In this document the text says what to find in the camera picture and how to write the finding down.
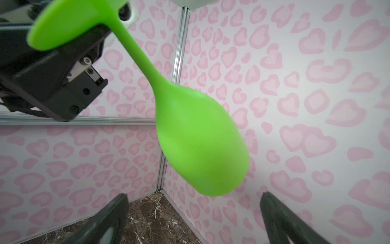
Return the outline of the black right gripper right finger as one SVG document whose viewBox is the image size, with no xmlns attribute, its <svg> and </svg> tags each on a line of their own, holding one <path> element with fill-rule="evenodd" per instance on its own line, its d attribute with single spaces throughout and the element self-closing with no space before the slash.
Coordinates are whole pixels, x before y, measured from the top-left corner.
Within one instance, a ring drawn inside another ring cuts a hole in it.
<svg viewBox="0 0 390 244">
<path fill-rule="evenodd" d="M 271 244 L 329 244 L 270 192 L 262 195 L 260 210 Z"/>
</svg>

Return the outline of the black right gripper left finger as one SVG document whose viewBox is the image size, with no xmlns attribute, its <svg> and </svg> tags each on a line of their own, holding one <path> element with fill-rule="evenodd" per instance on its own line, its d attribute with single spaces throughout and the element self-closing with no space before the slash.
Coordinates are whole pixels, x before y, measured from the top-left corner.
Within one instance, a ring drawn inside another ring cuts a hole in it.
<svg viewBox="0 0 390 244">
<path fill-rule="evenodd" d="M 120 193 L 62 243 L 119 244 L 127 225 L 128 213 L 128 197 Z"/>
</svg>

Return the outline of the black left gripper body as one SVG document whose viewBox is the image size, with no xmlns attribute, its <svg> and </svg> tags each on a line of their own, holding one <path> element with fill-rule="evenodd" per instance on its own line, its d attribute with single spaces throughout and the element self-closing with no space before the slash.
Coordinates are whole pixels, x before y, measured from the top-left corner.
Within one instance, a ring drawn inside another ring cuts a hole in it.
<svg viewBox="0 0 390 244">
<path fill-rule="evenodd" d="M 107 86 L 93 67 L 115 39 L 105 25 L 63 46 L 37 51 L 27 33 L 48 1 L 1 1 L 1 112 L 69 122 Z"/>
</svg>

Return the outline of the green wine glass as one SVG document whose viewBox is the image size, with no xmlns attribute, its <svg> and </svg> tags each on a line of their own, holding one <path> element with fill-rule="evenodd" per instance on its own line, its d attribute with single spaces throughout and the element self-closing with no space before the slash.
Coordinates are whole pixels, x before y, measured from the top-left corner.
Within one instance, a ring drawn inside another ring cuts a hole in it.
<svg viewBox="0 0 390 244">
<path fill-rule="evenodd" d="M 46 51 L 62 46 L 98 24 L 106 25 L 149 81 L 161 149 L 174 170 L 200 194 L 223 196 L 235 190 L 249 169 L 249 150 L 234 120 L 214 99 L 165 79 L 119 18 L 125 1 L 53 1 L 32 25 L 27 43 Z"/>
</svg>

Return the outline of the aluminium frame corner post left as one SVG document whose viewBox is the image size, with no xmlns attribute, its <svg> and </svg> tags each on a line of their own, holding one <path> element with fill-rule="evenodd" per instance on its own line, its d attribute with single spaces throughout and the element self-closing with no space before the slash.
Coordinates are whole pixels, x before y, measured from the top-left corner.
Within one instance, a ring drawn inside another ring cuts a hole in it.
<svg viewBox="0 0 390 244">
<path fill-rule="evenodd" d="M 165 99 L 176 98 L 175 91 L 177 90 L 177 86 L 179 86 L 181 69 L 183 64 L 183 56 L 185 50 L 186 36 L 189 26 L 189 18 L 191 15 L 191 11 L 187 6 L 181 8 L 180 18 L 179 18 L 179 27 L 177 32 L 177 42 L 174 56 L 174 65 L 172 71 L 172 83 L 173 85 L 170 88 L 174 88 L 173 90 L 169 90 L 168 95 L 165 96 Z M 159 161 L 159 169 L 156 181 L 156 191 L 160 192 L 163 190 L 166 168 L 167 168 L 168 160 L 164 155 L 164 151 L 161 152 L 160 161 Z"/>
</svg>

